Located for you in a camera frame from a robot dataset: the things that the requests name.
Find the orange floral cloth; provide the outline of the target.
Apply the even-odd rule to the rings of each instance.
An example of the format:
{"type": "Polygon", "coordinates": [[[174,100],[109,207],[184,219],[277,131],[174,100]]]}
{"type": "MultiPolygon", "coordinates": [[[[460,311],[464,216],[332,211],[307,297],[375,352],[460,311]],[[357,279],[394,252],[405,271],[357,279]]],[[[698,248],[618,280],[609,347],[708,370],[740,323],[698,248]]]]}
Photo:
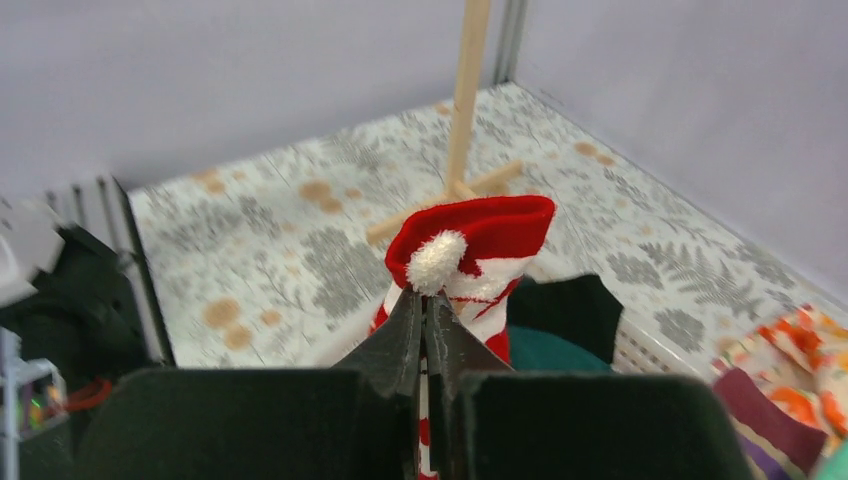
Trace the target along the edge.
{"type": "Polygon", "coordinates": [[[826,457],[847,437],[847,328],[822,310],[804,304],[725,341],[712,371],[732,368],[791,418],[823,431],[826,457]]]}

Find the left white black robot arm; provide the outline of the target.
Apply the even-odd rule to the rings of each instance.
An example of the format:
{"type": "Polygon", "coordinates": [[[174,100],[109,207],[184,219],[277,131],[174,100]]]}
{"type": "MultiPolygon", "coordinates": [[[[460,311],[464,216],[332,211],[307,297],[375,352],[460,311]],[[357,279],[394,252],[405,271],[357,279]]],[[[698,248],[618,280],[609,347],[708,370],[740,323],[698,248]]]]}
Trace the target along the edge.
{"type": "Polygon", "coordinates": [[[1,475],[68,479],[126,375],[171,360],[139,257],[46,205],[1,203],[1,475]]]}

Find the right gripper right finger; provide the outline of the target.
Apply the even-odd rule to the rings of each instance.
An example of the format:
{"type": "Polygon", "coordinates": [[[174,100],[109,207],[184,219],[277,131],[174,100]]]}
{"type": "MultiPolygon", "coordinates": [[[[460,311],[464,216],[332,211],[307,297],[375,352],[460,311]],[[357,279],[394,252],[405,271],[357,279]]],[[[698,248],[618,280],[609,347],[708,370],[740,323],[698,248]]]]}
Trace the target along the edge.
{"type": "Polygon", "coordinates": [[[444,295],[423,299],[423,341],[427,358],[430,466],[441,479],[467,477],[467,449],[461,415],[454,403],[467,372],[510,371],[459,321],[444,295]]]}

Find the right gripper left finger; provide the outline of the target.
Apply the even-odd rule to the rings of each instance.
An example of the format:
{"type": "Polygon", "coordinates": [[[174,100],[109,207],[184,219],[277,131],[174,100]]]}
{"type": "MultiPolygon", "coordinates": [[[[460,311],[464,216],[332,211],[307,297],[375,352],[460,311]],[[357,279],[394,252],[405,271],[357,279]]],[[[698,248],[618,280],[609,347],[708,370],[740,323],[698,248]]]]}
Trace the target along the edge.
{"type": "Polygon", "coordinates": [[[387,320],[332,365],[355,374],[350,440],[355,479],[418,477],[422,298],[401,293],[387,320]]]}

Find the purple striped sock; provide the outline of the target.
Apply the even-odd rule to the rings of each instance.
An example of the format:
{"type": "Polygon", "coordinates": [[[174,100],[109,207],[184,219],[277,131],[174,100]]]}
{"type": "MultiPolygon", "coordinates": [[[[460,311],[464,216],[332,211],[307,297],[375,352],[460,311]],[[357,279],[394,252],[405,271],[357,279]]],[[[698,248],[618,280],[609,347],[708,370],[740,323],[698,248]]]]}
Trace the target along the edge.
{"type": "Polygon", "coordinates": [[[824,432],[790,417],[739,369],[723,374],[712,390],[731,418],[754,478],[809,477],[825,445],[824,432]]]}

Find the dark green sock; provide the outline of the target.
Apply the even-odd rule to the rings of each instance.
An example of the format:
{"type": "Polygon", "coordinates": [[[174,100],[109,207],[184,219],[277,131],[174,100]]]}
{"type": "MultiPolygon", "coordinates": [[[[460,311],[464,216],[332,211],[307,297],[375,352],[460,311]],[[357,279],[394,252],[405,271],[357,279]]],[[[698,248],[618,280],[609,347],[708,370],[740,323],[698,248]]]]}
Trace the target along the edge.
{"type": "Polygon", "coordinates": [[[611,372],[610,365],[556,335],[509,326],[511,365],[516,371],[611,372]]]}

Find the white laundry basket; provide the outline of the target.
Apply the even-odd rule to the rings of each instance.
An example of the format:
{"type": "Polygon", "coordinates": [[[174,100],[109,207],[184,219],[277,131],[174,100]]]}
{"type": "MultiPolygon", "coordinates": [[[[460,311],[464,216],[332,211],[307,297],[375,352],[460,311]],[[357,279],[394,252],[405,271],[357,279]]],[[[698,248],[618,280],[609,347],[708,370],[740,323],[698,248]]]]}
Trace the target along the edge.
{"type": "Polygon", "coordinates": [[[711,383],[716,374],[703,358],[687,353],[632,309],[621,315],[612,368],[619,373],[680,374],[711,383]]]}

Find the black sock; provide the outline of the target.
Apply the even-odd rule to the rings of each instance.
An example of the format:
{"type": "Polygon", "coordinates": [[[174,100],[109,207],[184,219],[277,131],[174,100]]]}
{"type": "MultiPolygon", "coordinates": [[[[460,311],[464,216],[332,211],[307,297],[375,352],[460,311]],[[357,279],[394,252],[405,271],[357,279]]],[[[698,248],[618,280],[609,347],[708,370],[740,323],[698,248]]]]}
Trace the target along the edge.
{"type": "Polygon", "coordinates": [[[556,335],[611,367],[622,303],[596,274],[571,279],[522,279],[507,301],[507,328],[519,326],[556,335]]]}

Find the wooden clothes rack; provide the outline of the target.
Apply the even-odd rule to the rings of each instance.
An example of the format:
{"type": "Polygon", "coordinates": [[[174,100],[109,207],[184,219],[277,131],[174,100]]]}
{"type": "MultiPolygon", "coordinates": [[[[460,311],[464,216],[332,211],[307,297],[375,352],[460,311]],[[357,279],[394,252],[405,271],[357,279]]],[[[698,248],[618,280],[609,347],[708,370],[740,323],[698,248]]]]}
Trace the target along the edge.
{"type": "Polygon", "coordinates": [[[415,212],[437,204],[477,198],[522,174],[523,162],[514,160],[473,180],[466,179],[490,7],[489,0],[465,2],[443,191],[367,228],[365,238],[368,244],[376,245],[396,233],[415,212]]]}

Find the red white striped sock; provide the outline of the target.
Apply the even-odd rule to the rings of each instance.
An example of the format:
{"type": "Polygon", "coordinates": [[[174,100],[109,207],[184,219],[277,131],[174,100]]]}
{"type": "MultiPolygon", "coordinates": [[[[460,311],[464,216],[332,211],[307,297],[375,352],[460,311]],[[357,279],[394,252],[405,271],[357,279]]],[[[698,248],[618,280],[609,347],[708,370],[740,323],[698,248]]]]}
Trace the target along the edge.
{"type": "Polygon", "coordinates": [[[374,335],[403,290],[446,295],[459,323],[503,364],[511,362],[508,297],[543,246],[556,211],[541,195],[436,205],[411,215],[391,241],[391,283],[370,322],[374,335]]]}

